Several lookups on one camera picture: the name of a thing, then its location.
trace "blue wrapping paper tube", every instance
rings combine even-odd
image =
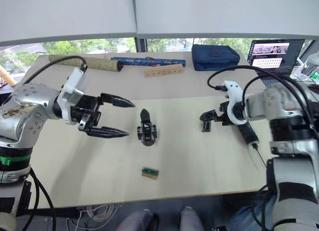
[[[119,60],[124,65],[144,65],[144,66],[156,66],[156,65],[175,65],[182,64],[186,66],[186,60],[174,60],[174,59],[154,59],[154,58],[129,58],[129,57],[112,57],[112,60]]]

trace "wooden block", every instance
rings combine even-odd
[[[157,180],[159,177],[159,170],[148,168],[148,167],[143,167],[142,169],[142,176],[151,178],[153,180]]]
[[[182,64],[153,66],[144,69],[144,76],[149,78],[162,75],[174,75],[181,74],[183,71],[184,67]]]

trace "laptop screen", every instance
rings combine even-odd
[[[253,40],[247,61],[252,66],[290,75],[304,41],[303,39]]]

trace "cardboard tube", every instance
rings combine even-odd
[[[49,61],[54,61],[65,57],[65,55],[49,55]],[[92,57],[83,57],[87,64],[88,68],[98,69],[98,70],[111,70],[120,72],[123,68],[123,64],[118,60],[109,60],[109,59],[100,59],[100,58],[92,58]],[[60,63],[60,65],[72,65],[72,66],[81,66],[82,63],[79,59],[70,59],[65,60]]]
[[[10,76],[10,74],[0,65],[0,76],[10,86],[15,86],[16,81]]]

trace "rolled mat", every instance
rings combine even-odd
[[[66,55],[49,55],[49,61],[55,61],[57,59],[66,57]],[[88,68],[98,69],[98,70],[111,70],[120,72],[124,67],[123,64],[118,60],[109,60],[101,58],[83,57],[86,60]],[[80,59],[69,59],[59,62],[60,65],[72,65],[81,66],[82,61]]]
[[[4,79],[10,86],[15,86],[16,81],[10,76],[10,74],[0,65],[0,77]]]
[[[112,60],[119,60],[124,65],[156,66],[156,65],[182,64],[183,67],[186,66],[186,60],[154,59],[152,57],[146,57],[146,58],[112,57],[111,59]]]

